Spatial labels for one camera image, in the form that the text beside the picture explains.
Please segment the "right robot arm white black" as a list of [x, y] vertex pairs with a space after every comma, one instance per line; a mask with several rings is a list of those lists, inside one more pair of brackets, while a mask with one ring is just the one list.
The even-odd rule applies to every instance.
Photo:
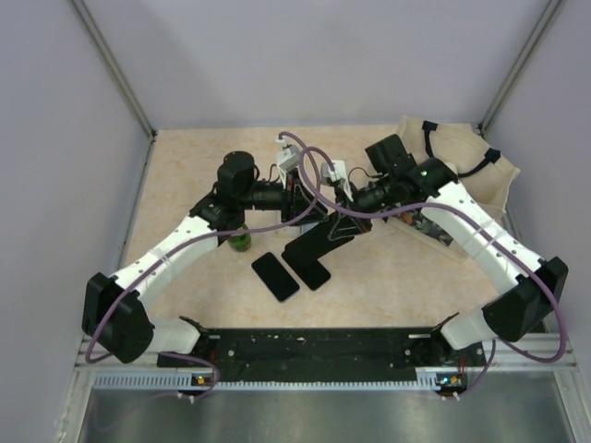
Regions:
[[438, 363], [454, 364], [478, 341], [499, 339], [513, 348], [548, 314], [563, 320], [559, 301], [569, 269], [561, 258], [545, 259], [513, 238], [446, 163], [417, 162], [399, 136], [370, 145], [366, 154], [377, 180], [347, 195], [337, 211], [357, 220], [419, 211], [477, 263], [498, 293], [443, 321], [430, 344]]

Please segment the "bare black phone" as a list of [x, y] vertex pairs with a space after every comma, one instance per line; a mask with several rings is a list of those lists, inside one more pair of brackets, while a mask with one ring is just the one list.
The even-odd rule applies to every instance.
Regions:
[[286, 302], [300, 290], [297, 281], [271, 252], [253, 261], [251, 268], [279, 303]]
[[305, 265], [290, 263], [289, 266], [310, 291], [317, 291], [332, 277], [330, 272], [318, 261]]

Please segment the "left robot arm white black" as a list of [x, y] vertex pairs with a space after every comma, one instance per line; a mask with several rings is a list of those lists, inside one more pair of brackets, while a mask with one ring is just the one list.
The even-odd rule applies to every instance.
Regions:
[[210, 345], [190, 319], [162, 319], [149, 309], [187, 267], [228, 239], [247, 233], [249, 210], [276, 210], [282, 227], [302, 222], [321, 208], [318, 184], [304, 185], [303, 156], [289, 146], [277, 157], [280, 180], [263, 181], [254, 157], [232, 151], [217, 171], [211, 191], [199, 200], [158, 245], [110, 275], [95, 274], [87, 283], [82, 330], [90, 337], [89, 364], [113, 357], [123, 364], [146, 352], [174, 353], [188, 365], [201, 365]]

